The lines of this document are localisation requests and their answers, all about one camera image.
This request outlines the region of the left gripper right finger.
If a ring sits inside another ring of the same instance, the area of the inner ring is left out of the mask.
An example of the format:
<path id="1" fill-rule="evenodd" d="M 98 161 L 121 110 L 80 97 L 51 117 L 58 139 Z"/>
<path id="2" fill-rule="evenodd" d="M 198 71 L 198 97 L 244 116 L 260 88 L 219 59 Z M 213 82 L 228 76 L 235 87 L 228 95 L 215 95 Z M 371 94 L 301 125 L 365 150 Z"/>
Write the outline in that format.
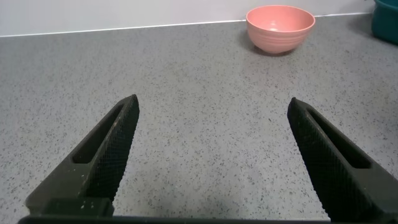
<path id="1" fill-rule="evenodd" d="M 397 222 L 397 179 L 315 108 L 292 98 L 287 117 L 332 222 Z"/>

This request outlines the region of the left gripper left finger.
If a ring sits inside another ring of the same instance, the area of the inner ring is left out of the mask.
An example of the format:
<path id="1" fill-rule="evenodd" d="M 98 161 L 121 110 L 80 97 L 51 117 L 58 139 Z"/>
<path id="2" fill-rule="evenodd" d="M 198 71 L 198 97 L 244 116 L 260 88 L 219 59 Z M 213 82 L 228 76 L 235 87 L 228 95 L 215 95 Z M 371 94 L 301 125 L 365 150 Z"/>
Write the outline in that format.
<path id="1" fill-rule="evenodd" d="M 139 119 L 136 95 L 117 102 L 25 201 L 39 213 L 53 199 L 114 200 Z"/>

